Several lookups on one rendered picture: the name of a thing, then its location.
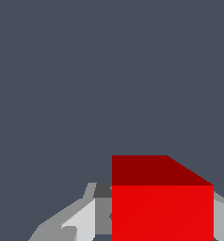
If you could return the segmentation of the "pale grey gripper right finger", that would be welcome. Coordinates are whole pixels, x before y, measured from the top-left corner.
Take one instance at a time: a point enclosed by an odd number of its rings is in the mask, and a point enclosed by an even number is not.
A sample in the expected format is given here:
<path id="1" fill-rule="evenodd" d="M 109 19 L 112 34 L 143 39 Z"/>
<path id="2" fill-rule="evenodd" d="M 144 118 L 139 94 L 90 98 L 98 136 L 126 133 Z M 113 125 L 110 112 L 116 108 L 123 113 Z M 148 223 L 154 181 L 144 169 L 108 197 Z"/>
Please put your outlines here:
<path id="1" fill-rule="evenodd" d="M 224 241 L 224 198 L 214 193 L 214 238 Z"/>

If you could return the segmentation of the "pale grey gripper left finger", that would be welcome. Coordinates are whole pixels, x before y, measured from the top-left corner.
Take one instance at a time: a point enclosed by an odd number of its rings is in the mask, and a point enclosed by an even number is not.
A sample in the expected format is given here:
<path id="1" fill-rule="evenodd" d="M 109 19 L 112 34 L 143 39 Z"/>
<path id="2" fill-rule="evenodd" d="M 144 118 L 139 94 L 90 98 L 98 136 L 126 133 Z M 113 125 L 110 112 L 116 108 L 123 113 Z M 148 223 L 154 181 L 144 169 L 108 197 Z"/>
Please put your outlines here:
<path id="1" fill-rule="evenodd" d="M 112 184 L 88 183 L 81 199 L 42 222 L 28 241 L 93 241 L 112 234 Z"/>

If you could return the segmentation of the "red cube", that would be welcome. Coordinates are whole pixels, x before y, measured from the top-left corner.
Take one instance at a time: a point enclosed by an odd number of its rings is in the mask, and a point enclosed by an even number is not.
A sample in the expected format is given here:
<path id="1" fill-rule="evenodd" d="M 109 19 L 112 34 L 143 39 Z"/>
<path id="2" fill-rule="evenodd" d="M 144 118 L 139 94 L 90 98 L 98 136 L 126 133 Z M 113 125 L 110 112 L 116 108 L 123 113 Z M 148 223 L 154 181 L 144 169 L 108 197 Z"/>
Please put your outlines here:
<path id="1" fill-rule="evenodd" d="M 167 155 L 114 155 L 112 241 L 214 241 L 214 186 Z"/>

